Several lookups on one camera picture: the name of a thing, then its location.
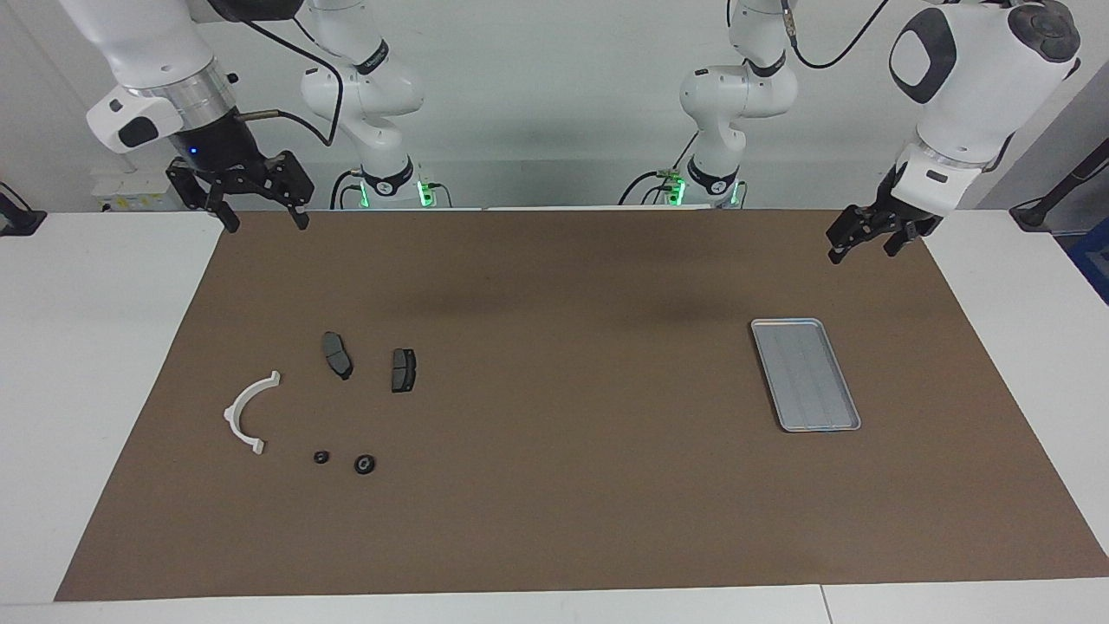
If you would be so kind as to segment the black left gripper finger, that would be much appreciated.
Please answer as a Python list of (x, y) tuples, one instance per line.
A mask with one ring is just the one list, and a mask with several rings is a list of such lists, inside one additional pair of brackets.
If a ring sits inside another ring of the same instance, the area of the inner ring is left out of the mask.
[(883, 250), (888, 257), (897, 257), (898, 253), (912, 241), (930, 236), (932, 232), (938, 228), (943, 217), (930, 216), (927, 218), (902, 218), (901, 216), (886, 216), (884, 231), (891, 236), (883, 244)]
[(886, 233), (886, 217), (869, 206), (848, 206), (827, 229), (828, 259), (837, 265), (855, 246)]

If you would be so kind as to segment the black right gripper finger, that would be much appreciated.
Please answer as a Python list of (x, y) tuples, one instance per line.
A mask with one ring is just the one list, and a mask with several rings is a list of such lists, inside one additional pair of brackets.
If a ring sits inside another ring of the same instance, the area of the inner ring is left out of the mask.
[(298, 231), (307, 231), (311, 222), (305, 206), (312, 198), (315, 185), (301, 161), (289, 151), (282, 151), (267, 158), (267, 191), (269, 198), (284, 205)]
[(186, 209), (204, 211), (217, 218), (227, 233), (237, 233), (240, 218), (224, 198), (222, 183), (217, 182), (210, 190), (204, 190), (199, 184), (197, 173), (186, 163), (170, 163), (165, 175)]

